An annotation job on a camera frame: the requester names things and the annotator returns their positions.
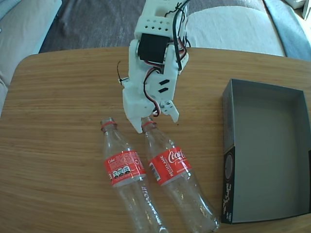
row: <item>plastic bottle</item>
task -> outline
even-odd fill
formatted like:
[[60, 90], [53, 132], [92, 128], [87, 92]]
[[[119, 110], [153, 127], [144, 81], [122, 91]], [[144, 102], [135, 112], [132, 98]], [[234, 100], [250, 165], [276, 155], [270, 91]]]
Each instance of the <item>plastic bottle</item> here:
[[113, 118], [101, 121], [104, 165], [112, 186], [124, 202], [135, 233], [168, 233], [150, 195], [140, 158], [117, 130]]
[[188, 232], [208, 233], [219, 228], [214, 208], [204, 197], [200, 185], [182, 150], [161, 132], [150, 117], [142, 120], [147, 158], [157, 182], [170, 197]]

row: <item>robotic arm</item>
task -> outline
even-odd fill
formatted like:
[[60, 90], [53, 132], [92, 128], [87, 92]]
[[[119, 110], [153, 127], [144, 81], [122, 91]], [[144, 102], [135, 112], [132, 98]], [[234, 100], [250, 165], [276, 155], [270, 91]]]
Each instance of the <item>robotic arm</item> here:
[[129, 77], [121, 79], [123, 107], [138, 133], [141, 118], [161, 113], [178, 121], [173, 98], [178, 75], [189, 60], [185, 26], [188, 2], [146, 0], [129, 47]]

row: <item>barcode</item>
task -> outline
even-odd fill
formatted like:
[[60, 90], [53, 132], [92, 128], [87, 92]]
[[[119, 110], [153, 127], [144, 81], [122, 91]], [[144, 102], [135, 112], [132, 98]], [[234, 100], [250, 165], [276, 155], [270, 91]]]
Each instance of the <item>barcode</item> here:
[[160, 177], [158, 171], [156, 170], [154, 164], [153, 164], [153, 163], [150, 163], [150, 164], [149, 164], [149, 167], [151, 168], [151, 171], [153, 172], [153, 174], [154, 174], [154, 176], [155, 176], [155, 178], [156, 178], [156, 181], [161, 180], [161, 177]]

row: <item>red label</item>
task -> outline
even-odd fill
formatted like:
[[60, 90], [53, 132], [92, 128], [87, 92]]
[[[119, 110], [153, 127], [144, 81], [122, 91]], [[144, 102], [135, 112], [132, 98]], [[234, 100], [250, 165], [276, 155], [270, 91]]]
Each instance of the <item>red label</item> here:
[[146, 174], [135, 150], [115, 154], [104, 162], [111, 185], [140, 174]]
[[190, 163], [179, 147], [159, 154], [150, 161], [149, 167], [160, 185], [191, 169]]

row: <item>gray fabric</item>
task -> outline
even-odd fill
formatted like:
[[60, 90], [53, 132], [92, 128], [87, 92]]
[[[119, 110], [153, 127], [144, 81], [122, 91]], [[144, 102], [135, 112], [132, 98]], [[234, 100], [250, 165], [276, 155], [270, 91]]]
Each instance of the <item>gray fabric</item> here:
[[[145, 0], [63, 0], [40, 52], [129, 46], [144, 4]], [[189, 12], [233, 5], [265, 12], [262, 0], [192, 0]]]
[[287, 57], [311, 61], [311, 45], [293, 9], [280, 0], [264, 0]]

